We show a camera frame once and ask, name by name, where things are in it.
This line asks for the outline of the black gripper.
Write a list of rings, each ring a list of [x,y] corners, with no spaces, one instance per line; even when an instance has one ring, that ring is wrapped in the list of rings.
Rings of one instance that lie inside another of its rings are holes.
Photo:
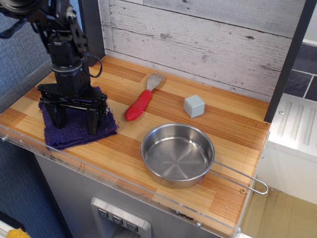
[[[56,83],[40,84],[41,102],[53,123],[61,129],[67,123],[66,109],[86,111],[88,132],[97,133],[102,114],[107,113],[107,96],[91,86],[86,69],[53,69]]]

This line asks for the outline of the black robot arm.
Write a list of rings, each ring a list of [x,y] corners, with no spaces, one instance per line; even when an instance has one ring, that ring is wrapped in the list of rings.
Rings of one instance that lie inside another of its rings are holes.
[[[96,134],[102,116],[107,112],[107,96],[91,86],[87,58],[88,38],[80,29],[76,11],[67,0],[2,0],[0,12],[18,21],[1,32],[2,39],[13,36],[26,22],[40,38],[51,57],[56,82],[40,84],[41,103],[53,125],[65,126],[67,109],[86,112],[88,132]]]

